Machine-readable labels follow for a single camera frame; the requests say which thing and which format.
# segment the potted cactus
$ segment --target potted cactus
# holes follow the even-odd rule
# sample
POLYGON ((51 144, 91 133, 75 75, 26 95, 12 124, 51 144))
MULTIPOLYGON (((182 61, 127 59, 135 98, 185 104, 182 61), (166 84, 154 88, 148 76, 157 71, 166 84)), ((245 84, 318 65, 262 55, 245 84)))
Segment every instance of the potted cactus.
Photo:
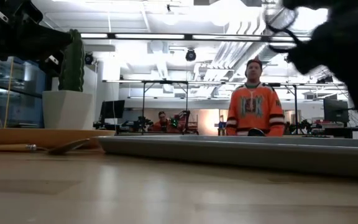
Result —
POLYGON ((45 128, 92 129, 93 96, 83 93, 85 52, 81 34, 70 29, 73 42, 64 51, 58 91, 42 93, 45 128))

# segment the man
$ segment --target man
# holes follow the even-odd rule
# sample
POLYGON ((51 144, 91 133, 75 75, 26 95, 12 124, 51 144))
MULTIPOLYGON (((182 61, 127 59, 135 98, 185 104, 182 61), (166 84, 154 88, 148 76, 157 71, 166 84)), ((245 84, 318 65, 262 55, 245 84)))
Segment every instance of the man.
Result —
POLYGON ((260 82, 262 62, 252 59, 247 62, 247 82, 231 96, 226 131, 230 136, 248 136, 257 128, 266 136, 282 136, 284 115, 277 93, 271 86, 260 82))
POLYGON ((152 126, 152 131, 165 132, 165 133, 180 133, 177 128, 171 126, 169 119, 164 111, 158 112, 159 121, 155 122, 152 126))

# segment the cactus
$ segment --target cactus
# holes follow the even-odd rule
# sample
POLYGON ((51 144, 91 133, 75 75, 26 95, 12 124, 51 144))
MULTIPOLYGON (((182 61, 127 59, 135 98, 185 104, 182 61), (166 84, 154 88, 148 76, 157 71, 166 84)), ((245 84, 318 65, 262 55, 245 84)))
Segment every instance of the cactus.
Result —
POLYGON ((73 42, 64 51, 59 90, 83 91, 85 51, 78 30, 70 29, 73 42))

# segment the computer monitor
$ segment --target computer monitor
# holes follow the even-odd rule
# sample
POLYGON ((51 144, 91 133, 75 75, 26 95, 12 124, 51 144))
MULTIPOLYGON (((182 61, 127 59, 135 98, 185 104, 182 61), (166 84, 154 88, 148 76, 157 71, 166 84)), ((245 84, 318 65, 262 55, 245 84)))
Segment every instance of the computer monitor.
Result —
POLYGON ((332 122, 349 122, 349 108, 346 101, 324 99, 324 120, 332 122))
POLYGON ((104 101, 100 110, 101 119, 122 118, 125 100, 104 101))

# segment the ceiling light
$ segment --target ceiling light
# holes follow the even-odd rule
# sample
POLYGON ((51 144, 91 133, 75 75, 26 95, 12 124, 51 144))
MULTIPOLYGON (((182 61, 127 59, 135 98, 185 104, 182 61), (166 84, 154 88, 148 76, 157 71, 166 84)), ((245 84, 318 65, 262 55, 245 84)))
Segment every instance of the ceiling light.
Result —
POLYGON ((220 84, 225 84, 225 82, 188 82, 189 84, 202 84, 202 85, 220 85, 220 84))
MULTIPOLYGON (((261 42, 263 35, 219 35, 219 34, 205 34, 205 35, 193 35, 195 40, 222 40, 222 41, 246 41, 246 42, 261 42)), ((310 37, 298 37, 300 41, 310 40, 310 37)), ((293 43, 292 37, 289 36, 273 36, 272 42, 286 42, 293 43)))
MULTIPOLYGON (((128 99, 155 99, 155 100, 185 100, 186 97, 169 97, 169 96, 128 96, 128 99)), ((188 100, 230 100, 230 98, 210 98, 210 97, 188 97, 188 100)))
POLYGON ((142 83, 140 80, 103 80, 103 82, 109 83, 142 83))
POLYGON ((187 47, 182 47, 182 46, 169 46, 168 50, 180 50, 180 51, 185 51, 187 50, 187 47))
POLYGON ((52 0, 54 2, 79 2, 79 3, 116 3, 125 2, 124 0, 52 0))
POLYGON ((81 34, 81 38, 90 38, 90 39, 107 38, 107 34, 81 34))
POLYGON ((179 21, 178 14, 176 12, 167 12, 163 17, 163 22, 166 25, 173 26, 179 21))
POLYGON ((218 16, 216 18, 212 18, 212 23, 216 26, 226 26, 226 24, 229 23, 229 20, 218 16))
POLYGON ((116 34, 116 39, 184 39, 183 34, 116 34))

